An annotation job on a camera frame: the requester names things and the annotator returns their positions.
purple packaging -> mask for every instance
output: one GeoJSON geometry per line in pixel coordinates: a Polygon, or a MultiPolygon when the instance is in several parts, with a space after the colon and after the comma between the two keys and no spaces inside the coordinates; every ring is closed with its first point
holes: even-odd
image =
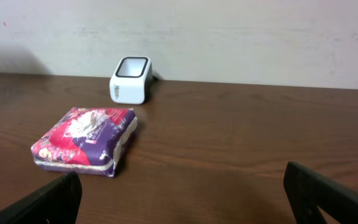
{"type": "Polygon", "coordinates": [[[72,108],[32,147],[45,170],[113,177],[137,127],[133,109],[72,108]]]}

white device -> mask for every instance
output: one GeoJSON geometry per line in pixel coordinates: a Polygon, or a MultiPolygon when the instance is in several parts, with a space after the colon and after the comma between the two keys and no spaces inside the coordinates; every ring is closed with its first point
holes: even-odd
{"type": "Polygon", "coordinates": [[[153,80],[148,57],[124,57],[110,79],[110,96],[116,103],[141,104],[153,80]]]}

tissue packet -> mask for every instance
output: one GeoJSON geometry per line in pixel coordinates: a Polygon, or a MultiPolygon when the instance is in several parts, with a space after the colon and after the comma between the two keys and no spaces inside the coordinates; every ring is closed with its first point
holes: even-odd
{"type": "Polygon", "coordinates": [[[32,147],[45,170],[113,177],[137,127],[133,109],[72,108],[32,147]]]}

wooden table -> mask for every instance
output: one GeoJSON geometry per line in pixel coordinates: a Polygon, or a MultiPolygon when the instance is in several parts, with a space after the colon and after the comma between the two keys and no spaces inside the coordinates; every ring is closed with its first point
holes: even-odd
{"type": "MultiPolygon", "coordinates": [[[[30,146],[72,106],[131,107],[107,78],[0,74],[0,209],[61,174],[30,146]]],[[[80,175],[77,223],[294,223],[298,161],[358,191],[358,90],[159,81],[115,179],[80,175]]]]}

brown table surface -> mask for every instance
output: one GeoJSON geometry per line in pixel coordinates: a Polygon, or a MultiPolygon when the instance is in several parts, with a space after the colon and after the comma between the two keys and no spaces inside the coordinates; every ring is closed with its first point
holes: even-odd
{"type": "Polygon", "coordinates": [[[30,146],[71,107],[134,107],[115,179],[80,175],[77,223],[294,223],[282,179],[298,161],[358,191],[358,90],[159,81],[117,105],[109,79],[0,74],[0,210],[61,174],[30,146]]]}

